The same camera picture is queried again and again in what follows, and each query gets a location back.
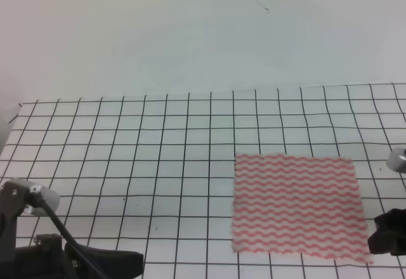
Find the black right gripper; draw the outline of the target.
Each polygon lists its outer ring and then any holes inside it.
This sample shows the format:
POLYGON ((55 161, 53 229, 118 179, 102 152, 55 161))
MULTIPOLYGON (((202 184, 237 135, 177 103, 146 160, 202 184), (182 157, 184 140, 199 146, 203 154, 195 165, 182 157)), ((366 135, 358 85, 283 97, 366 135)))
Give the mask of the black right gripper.
POLYGON ((391 209, 374 218, 375 232, 368 238, 371 254, 405 255, 405 209, 391 209))

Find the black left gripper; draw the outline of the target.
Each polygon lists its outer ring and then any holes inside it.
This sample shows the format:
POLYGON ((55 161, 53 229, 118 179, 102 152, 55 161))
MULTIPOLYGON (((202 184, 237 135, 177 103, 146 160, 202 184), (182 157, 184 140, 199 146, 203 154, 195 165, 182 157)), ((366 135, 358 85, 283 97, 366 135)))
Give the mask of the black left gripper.
MULTIPOLYGON (((111 278, 137 278, 143 274, 141 253, 78 246, 111 278)), ((37 235, 35 245, 15 250, 12 278, 98 278, 70 244, 65 244, 64 251, 61 236, 37 235)))

